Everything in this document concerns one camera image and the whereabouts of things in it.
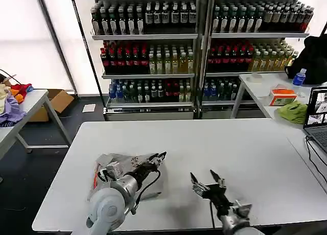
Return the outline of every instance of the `laptop screen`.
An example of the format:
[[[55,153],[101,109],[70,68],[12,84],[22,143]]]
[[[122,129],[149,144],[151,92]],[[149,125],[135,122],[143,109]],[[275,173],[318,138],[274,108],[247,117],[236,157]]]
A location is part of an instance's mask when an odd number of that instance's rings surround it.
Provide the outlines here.
[[[311,89],[304,127],[327,125],[327,87]]]

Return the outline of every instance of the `laptop keyboard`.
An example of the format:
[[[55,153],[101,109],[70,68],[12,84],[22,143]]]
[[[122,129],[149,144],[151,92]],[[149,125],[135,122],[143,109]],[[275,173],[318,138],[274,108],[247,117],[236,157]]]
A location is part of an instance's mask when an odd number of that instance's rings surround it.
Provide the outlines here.
[[[312,136],[314,136],[317,141],[322,144],[324,147],[327,147],[327,132],[317,132],[317,133],[312,133]]]

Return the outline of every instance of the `laptop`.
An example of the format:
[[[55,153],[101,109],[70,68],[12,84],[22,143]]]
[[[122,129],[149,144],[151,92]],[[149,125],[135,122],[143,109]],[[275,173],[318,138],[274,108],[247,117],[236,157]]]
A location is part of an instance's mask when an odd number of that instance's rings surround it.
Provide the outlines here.
[[[327,87],[311,88],[303,128],[327,153]]]

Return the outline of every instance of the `white table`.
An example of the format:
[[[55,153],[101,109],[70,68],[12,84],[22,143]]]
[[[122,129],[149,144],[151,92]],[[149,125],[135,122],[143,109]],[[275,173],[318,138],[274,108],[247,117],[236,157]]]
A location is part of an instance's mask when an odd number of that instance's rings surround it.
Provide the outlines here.
[[[280,106],[268,106],[264,99],[265,96],[269,94],[271,88],[275,87],[278,84],[284,85],[288,88],[292,88],[292,80],[288,79],[286,74],[261,74],[263,77],[261,83],[253,83],[249,81],[249,74],[240,75],[241,85],[240,89],[235,101],[235,105],[232,109],[231,118],[235,118],[237,115],[237,111],[240,105],[240,101],[242,99],[243,93],[245,90],[251,95],[255,103],[258,105],[262,113],[267,118],[272,118],[276,122],[278,122],[282,130],[281,132],[285,134],[285,136],[289,139],[291,144],[294,146],[296,151],[299,153],[301,158],[305,161],[307,166],[310,168],[316,179],[322,185],[324,190],[327,192],[327,184],[324,179],[319,175],[314,165],[309,161],[309,153],[305,142],[305,132],[303,130],[303,125],[297,125],[288,122],[286,119],[280,117],[276,111]],[[296,99],[302,103],[308,103],[311,87],[303,86],[301,88],[301,92],[304,97],[297,97]],[[319,156],[327,162],[327,155],[325,152],[321,151],[321,149],[314,143],[315,150],[318,152]],[[312,160],[318,166],[319,170],[325,175],[327,178],[327,167],[319,160],[319,158],[315,155],[314,151],[310,149]]]
[[[26,113],[26,116],[24,116],[24,118],[13,127],[0,128],[0,159],[6,154],[6,152],[11,148],[16,140],[22,143],[27,152],[31,152],[31,150],[35,148],[63,148],[72,144],[70,136],[61,123],[57,113],[54,111],[47,95],[48,91],[46,89],[35,89],[27,93],[24,101],[19,105],[20,108]],[[19,135],[19,131],[22,129],[22,127],[43,105],[45,106],[53,122],[58,126],[59,132],[67,145],[29,146]]]
[[[253,204],[252,225],[327,220],[326,193],[279,131],[272,119],[84,123],[32,228],[56,232],[84,226],[99,155],[162,151],[167,151],[160,167],[162,195],[141,202],[136,216],[129,214],[118,230],[211,228],[209,202],[192,191],[190,179],[193,172],[212,183],[210,169],[226,179],[231,201]]]

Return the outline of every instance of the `small box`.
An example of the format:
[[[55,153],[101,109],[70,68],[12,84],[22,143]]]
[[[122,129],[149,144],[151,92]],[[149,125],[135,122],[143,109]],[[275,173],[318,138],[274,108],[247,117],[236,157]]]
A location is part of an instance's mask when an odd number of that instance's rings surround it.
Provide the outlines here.
[[[284,106],[293,102],[296,96],[291,89],[272,89],[267,100],[270,106]]]

